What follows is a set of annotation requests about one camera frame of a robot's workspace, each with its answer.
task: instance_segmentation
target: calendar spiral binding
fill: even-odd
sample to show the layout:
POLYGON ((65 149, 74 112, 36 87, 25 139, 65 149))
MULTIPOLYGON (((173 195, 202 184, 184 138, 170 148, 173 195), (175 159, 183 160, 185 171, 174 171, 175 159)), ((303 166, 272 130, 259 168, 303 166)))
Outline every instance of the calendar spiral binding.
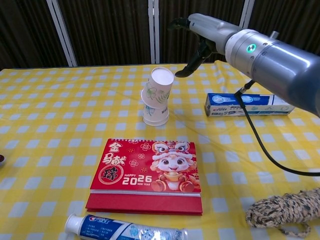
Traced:
MULTIPOLYGON (((160 142, 161 140, 152 140, 152 139, 127 139, 127 138, 110 138, 112 141, 133 141, 136 140, 138 142, 160 142)), ((185 142, 190 143, 190 141, 178 141, 178 140, 163 140, 163 142, 185 142)))

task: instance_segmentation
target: red object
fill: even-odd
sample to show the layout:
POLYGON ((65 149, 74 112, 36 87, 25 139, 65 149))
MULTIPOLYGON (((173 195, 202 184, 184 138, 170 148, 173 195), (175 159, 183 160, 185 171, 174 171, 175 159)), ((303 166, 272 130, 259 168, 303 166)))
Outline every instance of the red object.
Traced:
POLYGON ((108 139, 86 204, 92 212, 201 215, 193 142, 108 139))

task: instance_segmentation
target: rope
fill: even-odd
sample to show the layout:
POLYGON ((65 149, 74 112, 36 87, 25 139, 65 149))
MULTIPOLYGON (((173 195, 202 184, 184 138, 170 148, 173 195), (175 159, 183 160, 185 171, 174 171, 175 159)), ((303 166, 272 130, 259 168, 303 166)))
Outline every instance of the rope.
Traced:
POLYGON ((307 222, 316 218, 320 218, 320 187, 259 200, 245 215, 245 221, 253 228, 278 228, 283 234, 298 238, 305 238, 310 233, 307 222), (295 233, 281 227, 289 223, 302 224, 304 230, 295 233))

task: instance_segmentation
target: paper cup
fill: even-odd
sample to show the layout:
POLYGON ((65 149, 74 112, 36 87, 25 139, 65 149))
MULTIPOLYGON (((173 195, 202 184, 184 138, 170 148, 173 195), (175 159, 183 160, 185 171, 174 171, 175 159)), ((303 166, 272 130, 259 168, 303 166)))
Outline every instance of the paper cup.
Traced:
POLYGON ((169 116, 168 106, 153 108, 143 104, 143 118, 149 122, 160 122, 169 116))
POLYGON ((154 126, 154 127, 156 127, 156 126, 161 126, 161 125, 167 123, 167 122, 168 122, 168 119, 169 119, 169 115, 168 115, 165 119, 163 119, 163 120, 161 120, 161 121, 149 121, 148 119, 145 119, 145 117, 143 117, 143 121, 144 121, 146 124, 148 124, 148 125, 150 125, 150 126, 154 126))
POLYGON ((142 100, 154 109, 163 108, 168 104, 174 79, 175 76, 169 69, 165 67, 154 68, 141 92, 142 100))

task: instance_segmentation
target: table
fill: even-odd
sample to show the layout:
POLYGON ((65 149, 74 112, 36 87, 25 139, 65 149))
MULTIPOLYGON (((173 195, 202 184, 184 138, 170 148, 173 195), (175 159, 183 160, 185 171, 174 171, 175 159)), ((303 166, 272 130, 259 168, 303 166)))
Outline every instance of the table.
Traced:
MULTIPOLYGON (((173 72, 184 64, 164 64, 173 72)), ((248 78, 227 63, 203 64, 177 78, 166 125, 142 120, 140 91, 155 65, 4 69, 0 72, 0 239, 78 239, 64 233, 70 213, 84 215, 89 187, 108 138, 196 143, 203 216, 97 213, 145 225, 189 228, 198 239, 284 240, 276 229, 252 229, 245 211, 262 198, 319 187, 264 156, 243 116, 207 117, 206 93, 234 93, 248 78)), ((268 93, 254 85, 251 93, 268 93)), ((267 149, 297 170, 320 170, 320 119, 253 116, 267 149)), ((320 221, 308 239, 320 238, 320 221)))

